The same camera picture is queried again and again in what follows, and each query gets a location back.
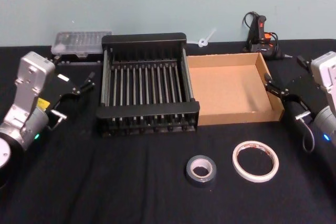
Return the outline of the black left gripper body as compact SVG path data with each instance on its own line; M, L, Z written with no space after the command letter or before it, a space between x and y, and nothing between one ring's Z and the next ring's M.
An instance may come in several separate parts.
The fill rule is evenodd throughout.
M43 110L49 122L47 127L57 127L67 116L57 110L57 107L66 99L75 99L79 95L72 93L73 88L78 88L68 77L57 74L46 85L39 96L39 108Z

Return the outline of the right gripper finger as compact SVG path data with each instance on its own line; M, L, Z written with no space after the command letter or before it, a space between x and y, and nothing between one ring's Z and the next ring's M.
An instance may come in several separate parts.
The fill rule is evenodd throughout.
M264 74L264 86L267 92L275 95L276 97L280 99L284 99L289 95L289 91L287 89L282 90L272 79L270 74L265 73Z
M306 60L303 56L297 56L297 63L307 72L311 72L311 61Z

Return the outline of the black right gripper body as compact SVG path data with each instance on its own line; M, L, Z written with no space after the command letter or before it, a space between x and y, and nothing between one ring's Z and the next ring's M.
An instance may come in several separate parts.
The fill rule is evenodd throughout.
M299 122L301 126L306 124L305 128L310 129L310 124L313 123L318 113L322 110L322 90L315 83L311 74L299 76L291 80L285 88L284 107L288 109L288 114L295 116L298 112L294 103L301 106L301 108L310 114L308 117L310 120L306 123L304 117L302 119L294 121Z

